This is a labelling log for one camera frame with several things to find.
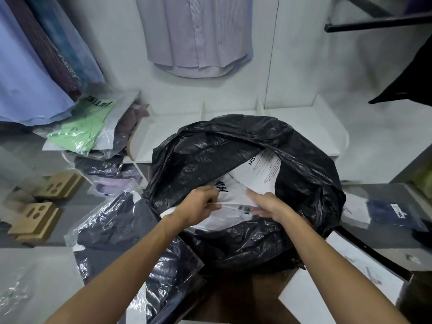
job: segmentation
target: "person's left hand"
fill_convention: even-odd
[[[219,191],[211,185],[194,189],[176,207],[173,215],[181,219],[185,228],[199,224],[209,217],[212,211],[221,208],[221,205],[214,204],[218,196]]]

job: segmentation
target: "green garment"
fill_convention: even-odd
[[[72,110],[72,117],[61,127],[48,134],[48,140],[67,150],[88,153],[104,127],[104,120],[115,106],[113,100],[101,100],[94,96],[80,99]]]

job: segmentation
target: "brown floor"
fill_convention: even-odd
[[[184,318],[190,321],[242,324],[298,324],[278,300],[293,272],[235,275],[207,285],[208,296]]]

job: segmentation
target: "shirt placket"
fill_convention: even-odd
[[[197,48],[198,66],[207,67],[206,53],[204,50],[203,24],[201,21],[200,0],[189,0],[191,5],[193,33],[195,35],[195,46]]]

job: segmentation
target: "maroon garment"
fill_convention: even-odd
[[[6,0],[30,44],[52,80],[73,100],[81,94],[81,84],[67,61],[58,52],[24,0]]]

